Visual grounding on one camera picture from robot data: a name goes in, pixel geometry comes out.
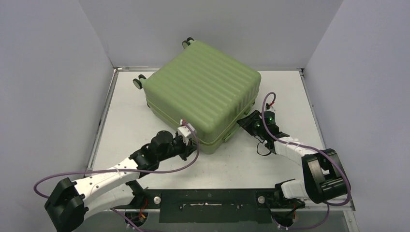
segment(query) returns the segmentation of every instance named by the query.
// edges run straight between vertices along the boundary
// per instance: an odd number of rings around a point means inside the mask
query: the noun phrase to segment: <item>bolt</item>
[[[154,203],[155,204],[161,203],[161,197],[154,197]]]
[[[258,197],[258,202],[261,204],[265,203],[265,197],[264,196]]]

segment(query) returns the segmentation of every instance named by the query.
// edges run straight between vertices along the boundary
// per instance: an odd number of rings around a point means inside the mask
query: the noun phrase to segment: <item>suitcase handle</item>
[[[248,115],[248,113],[250,112],[251,108],[252,108],[252,106],[250,106],[249,109],[247,109],[247,110],[244,112],[244,115],[245,115],[245,116]],[[227,142],[227,141],[232,137],[232,135],[234,135],[234,134],[238,131],[239,128],[240,128],[239,124],[235,123],[235,126],[232,128],[231,132],[223,139],[223,141],[224,141],[224,142]]]

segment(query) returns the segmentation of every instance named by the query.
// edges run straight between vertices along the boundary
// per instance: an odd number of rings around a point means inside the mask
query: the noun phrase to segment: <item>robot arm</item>
[[[181,126],[177,131],[175,138],[168,131],[158,132],[149,144],[108,170],[75,181],[59,181],[44,206],[57,231],[71,232],[98,212],[143,198],[143,189],[135,180],[158,169],[163,160],[177,155],[187,160],[196,150],[188,128]]]
[[[290,180],[275,186],[275,188],[280,188],[282,197],[286,199],[310,198],[314,203],[322,203],[347,193],[346,184],[335,167],[321,154],[300,147],[302,143],[297,139],[281,132],[275,124],[274,112],[265,111],[264,120],[269,131],[287,143],[274,140],[266,132],[261,113],[257,110],[239,120],[238,124],[250,135],[259,137],[272,153],[292,160],[303,169],[304,180]],[[343,170],[338,155],[333,149],[322,151]]]

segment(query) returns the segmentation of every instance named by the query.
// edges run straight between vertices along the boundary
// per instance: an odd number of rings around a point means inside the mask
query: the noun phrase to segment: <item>suitcase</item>
[[[261,75],[201,41],[188,38],[183,47],[151,77],[140,75],[134,84],[144,89],[147,105],[157,117],[174,130],[181,119],[191,123],[200,149],[212,154],[251,110]]]

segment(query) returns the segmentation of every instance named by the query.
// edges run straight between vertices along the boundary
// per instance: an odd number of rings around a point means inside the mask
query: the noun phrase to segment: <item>green suitcase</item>
[[[181,119],[191,123],[201,150],[212,154],[255,103],[261,75],[201,41],[189,38],[183,46],[180,55],[134,84],[144,88],[157,117],[175,130]]]

